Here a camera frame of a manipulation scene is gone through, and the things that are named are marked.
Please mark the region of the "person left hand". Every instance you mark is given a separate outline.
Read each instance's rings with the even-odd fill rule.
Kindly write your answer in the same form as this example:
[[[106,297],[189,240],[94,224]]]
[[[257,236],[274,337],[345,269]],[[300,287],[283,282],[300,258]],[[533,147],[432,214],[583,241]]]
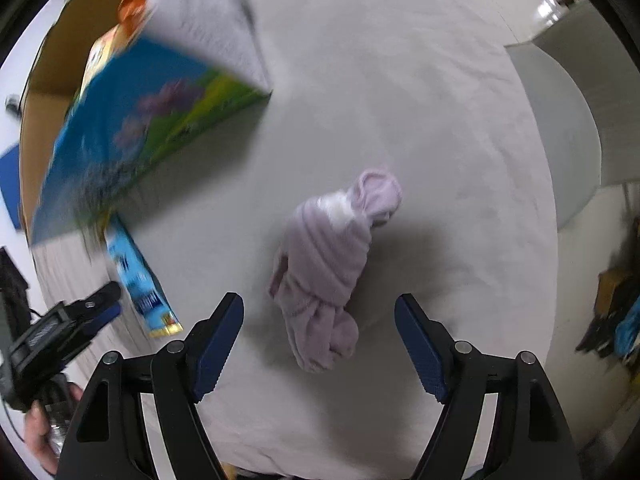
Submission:
[[[48,474],[55,476],[58,471],[58,456],[51,448],[49,434],[48,412],[39,400],[35,400],[24,417],[24,442],[40,466]]]

